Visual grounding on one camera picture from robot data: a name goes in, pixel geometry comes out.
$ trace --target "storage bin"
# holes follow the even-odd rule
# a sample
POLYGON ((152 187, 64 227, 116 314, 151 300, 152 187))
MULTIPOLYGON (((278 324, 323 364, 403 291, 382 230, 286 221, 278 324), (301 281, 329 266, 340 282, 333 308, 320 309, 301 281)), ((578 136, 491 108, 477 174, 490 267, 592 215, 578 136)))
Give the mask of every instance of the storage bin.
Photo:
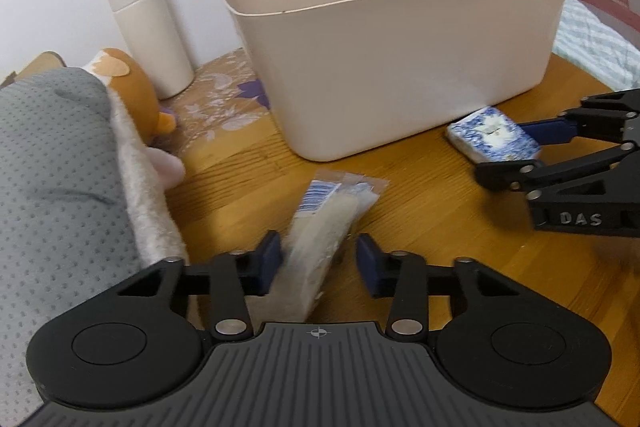
POLYGON ((563 2, 226 0, 285 140, 316 161, 534 87, 563 2))

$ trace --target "white bottle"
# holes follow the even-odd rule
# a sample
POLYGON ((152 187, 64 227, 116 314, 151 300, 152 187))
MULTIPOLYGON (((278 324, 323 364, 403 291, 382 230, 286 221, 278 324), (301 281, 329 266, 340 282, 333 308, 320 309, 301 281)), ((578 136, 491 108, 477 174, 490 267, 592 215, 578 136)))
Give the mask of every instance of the white bottle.
POLYGON ((193 81, 193 68, 165 0, 109 0, 131 56, 160 100, 193 81))

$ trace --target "wooden tabletop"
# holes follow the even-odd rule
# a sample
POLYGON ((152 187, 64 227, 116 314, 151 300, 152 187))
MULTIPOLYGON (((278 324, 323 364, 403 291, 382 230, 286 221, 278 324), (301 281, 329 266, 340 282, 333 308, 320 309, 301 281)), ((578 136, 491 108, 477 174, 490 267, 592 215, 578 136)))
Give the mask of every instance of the wooden tabletop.
MULTIPOLYGON (((515 121, 551 118, 580 97, 605 92, 602 84, 561 58, 551 58, 543 82, 499 107, 515 121)), ((472 165, 436 128, 329 164, 295 156, 270 117, 256 122, 255 140, 228 155, 188 162, 190 177, 168 195, 194 263, 236 248, 253 248, 269 229, 286 231, 318 168, 389 180, 365 215, 369 232, 385 251, 410 250, 430 264, 449 266, 474 257, 596 324, 609 339, 613 362, 598 404, 624 426, 640 421, 640 279, 597 256, 593 237, 533 232, 522 194, 488 194, 472 165)), ((609 146, 575 139, 548 146, 549 163, 609 146)), ((332 267, 311 322, 386 322, 390 299, 374 301, 360 281, 353 257, 332 267)), ((446 298, 430 298, 430 327, 450 318, 446 298)))

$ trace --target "crosshair symbol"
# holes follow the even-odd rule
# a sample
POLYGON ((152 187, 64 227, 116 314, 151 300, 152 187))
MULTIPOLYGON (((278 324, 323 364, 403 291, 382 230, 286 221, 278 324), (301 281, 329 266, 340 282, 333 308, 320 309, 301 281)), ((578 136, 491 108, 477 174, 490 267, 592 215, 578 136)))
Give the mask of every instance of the crosshair symbol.
POLYGON ((315 330, 307 331, 308 334, 313 335, 316 339, 320 337, 324 337, 327 333, 331 333, 331 331, 327 331, 322 328, 316 328, 315 330))

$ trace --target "orange plush toy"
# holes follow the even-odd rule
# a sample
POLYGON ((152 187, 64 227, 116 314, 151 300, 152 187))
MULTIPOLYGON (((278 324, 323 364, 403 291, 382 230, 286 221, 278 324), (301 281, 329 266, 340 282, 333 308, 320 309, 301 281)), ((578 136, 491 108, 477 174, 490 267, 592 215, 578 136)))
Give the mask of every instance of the orange plush toy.
MULTIPOLYGON (((83 70, 118 94, 147 146, 156 136, 175 130, 175 118, 162 112, 149 77, 125 52, 105 48, 83 70)), ((183 181, 184 165, 179 158, 153 147, 146 148, 146 155, 158 172, 164 190, 183 181)))

